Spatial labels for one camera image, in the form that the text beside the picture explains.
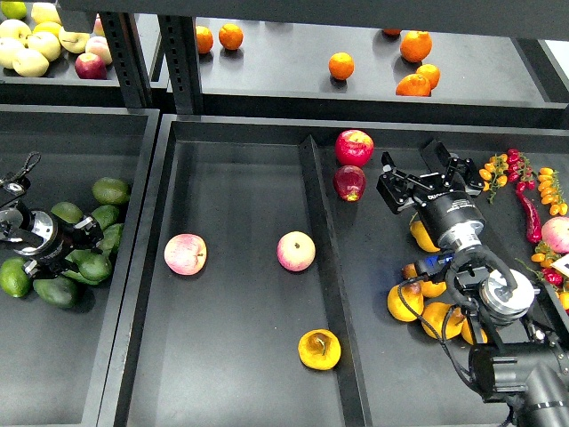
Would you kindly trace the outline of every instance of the red chili pepper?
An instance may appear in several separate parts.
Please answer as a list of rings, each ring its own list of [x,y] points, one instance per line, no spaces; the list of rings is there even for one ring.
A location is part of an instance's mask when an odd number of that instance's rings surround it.
[[[539,243],[541,240],[541,220],[537,209],[521,191],[516,191],[516,196],[525,211],[525,238],[530,243]]]
[[[547,268],[541,269],[543,277],[553,286],[560,287],[563,285],[563,276],[557,272],[555,269]]]

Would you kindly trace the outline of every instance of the robotic hand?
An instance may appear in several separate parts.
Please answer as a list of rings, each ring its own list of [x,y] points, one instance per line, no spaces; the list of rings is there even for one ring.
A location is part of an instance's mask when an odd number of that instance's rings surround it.
[[[55,278],[66,270],[78,272],[76,264],[66,260],[71,251],[101,253],[96,246],[103,233],[90,215],[69,224],[50,212],[24,205],[21,198],[30,186],[26,175],[40,158],[39,153],[30,153],[17,173],[0,179],[0,248],[12,249],[27,259],[24,270],[30,278]]]
[[[562,347],[569,342],[559,338],[567,335],[566,329],[556,331],[533,319],[539,289],[478,238],[485,219],[472,200],[483,188],[474,162],[451,156],[436,140],[421,149],[421,155],[435,172],[417,177],[398,170],[384,152],[377,190],[394,214],[414,207],[432,241],[443,250],[415,263],[417,279],[445,280],[475,343],[468,369],[454,359],[443,335],[439,341],[446,354],[462,381],[484,402],[509,405],[508,423],[569,426],[569,361]],[[515,321],[524,326],[528,342],[505,343],[500,338],[497,328]],[[482,329],[488,343],[483,343]]]

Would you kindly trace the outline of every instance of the green fruit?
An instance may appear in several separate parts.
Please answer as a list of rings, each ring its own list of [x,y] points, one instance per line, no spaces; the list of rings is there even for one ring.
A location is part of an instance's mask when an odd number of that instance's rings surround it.
[[[2,13],[9,20],[23,20],[28,14],[24,2],[0,2]]]
[[[79,301],[77,284],[63,276],[34,280],[34,289],[42,300],[62,309],[69,309]]]
[[[102,230],[112,225],[118,220],[120,211],[114,205],[101,205],[91,212],[92,217],[97,220]]]
[[[10,296],[21,298],[32,287],[32,280],[22,269],[25,262],[23,258],[14,256],[0,266],[0,286]]]
[[[90,254],[78,263],[81,276],[93,282],[101,282],[113,272],[113,264],[102,254]]]
[[[109,251],[112,254],[118,254],[118,247],[121,244],[123,236],[124,224],[113,224],[103,231],[104,238],[99,243],[99,249]]]
[[[126,182],[108,177],[93,184],[92,194],[102,205],[124,205],[131,198],[131,191]]]
[[[94,280],[87,280],[81,275],[81,273],[75,273],[72,270],[63,271],[63,276],[65,276],[66,278],[71,278],[76,282],[83,283],[89,286],[97,286],[100,283],[100,282],[95,282]]]
[[[83,218],[81,209],[70,202],[59,202],[52,208],[52,214],[70,224],[77,224]]]

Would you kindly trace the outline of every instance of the green apple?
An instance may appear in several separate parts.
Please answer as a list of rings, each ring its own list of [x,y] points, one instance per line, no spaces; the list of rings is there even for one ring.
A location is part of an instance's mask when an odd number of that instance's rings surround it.
[[[103,62],[105,62],[105,65],[108,65],[113,61],[110,56],[110,50],[108,49],[107,39],[105,37],[91,37],[85,46],[85,51],[100,56]]]
[[[20,40],[24,46],[28,45],[26,38],[32,34],[32,30],[29,29],[21,20],[5,20],[0,24],[0,37],[10,37]]]
[[[52,3],[34,3],[32,4],[32,20],[36,24],[42,22],[57,22],[61,25],[60,16],[55,9],[55,4]]]
[[[23,20],[28,14],[28,8],[24,2],[0,2],[2,13],[9,20]]]
[[[60,40],[52,33],[40,31],[28,37],[28,48],[40,52],[49,62],[61,55]]]
[[[88,33],[73,33],[66,31],[63,27],[60,29],[60,43],[71,53],[85,52],[85,46],[90,37]]]
[[[0,65],[4,68],[13,69],[12,62],[16,52],[26,49],[24,45],[15,38],[0,38]]]
[[[12,65],[21,76],[41,77],[49,68],[50,62],[34,49],[21,49],[16,52]]]

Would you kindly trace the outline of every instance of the shelf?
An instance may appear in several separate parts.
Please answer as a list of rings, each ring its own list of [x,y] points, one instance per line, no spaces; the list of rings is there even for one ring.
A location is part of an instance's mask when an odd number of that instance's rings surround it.
[[[565,177],[569,133],[368,124],[376,144],[364,168],[368,189],[360,202],[346,204],[331,186],[332,145],[352,125],[164,116],[100,425],[162,425],[172,418],[251,425],[268,417],[274,425],[314,425],[316,417],[339,426],[486,426],[506,418],[505,405],[485,405],[461,383],[418,324],[396,322],[386,310],[400,269],[425,253],[409,235],[411,212],[393,215],[374,188],[380,156],[387,149],[406,172],[425,173],[417,150],[437,137],[478,164],[517,147],[535,168],[550,165]],[[309,136],[317,143],[313,158]],[[319,167],[321,175],[311,172]],[[313,192],[321,187],[310,173],[322,177],[323,192]],[[507,189],[494,205],[485,195],[477,202],[488,220],[483,241],[513,268],[515,256],[529,259],[533,251],[516,202]],[[300,274],[276,260],[276,243],[290,230],[317,242],[317,262]],[[208,245],[206,265],[192,277],[164,263],[165,243],[183,232]],[[337,253],[328,250],[334,247]],[[566,318],[550,290],[544,298]],[[340,331],[344,356],[331,372],[298,360],[298,340],[319,327]],[[519,324],[501,336],[525,340]],[[463,364],[467,347],[461,339],[451,344]]]
[[[24,203],[49,210],[69,201],[90,212],[91,186],[102,176],[132,185],[115,272],[84,288],[68,310],[0,292],[0,425],[89,425],[97,422],[116,322],[138,229],[158,114],[124,109],[0,106],[0,170],[17,171],[31,151]],[[0,262],[14,253],[4,250]]]

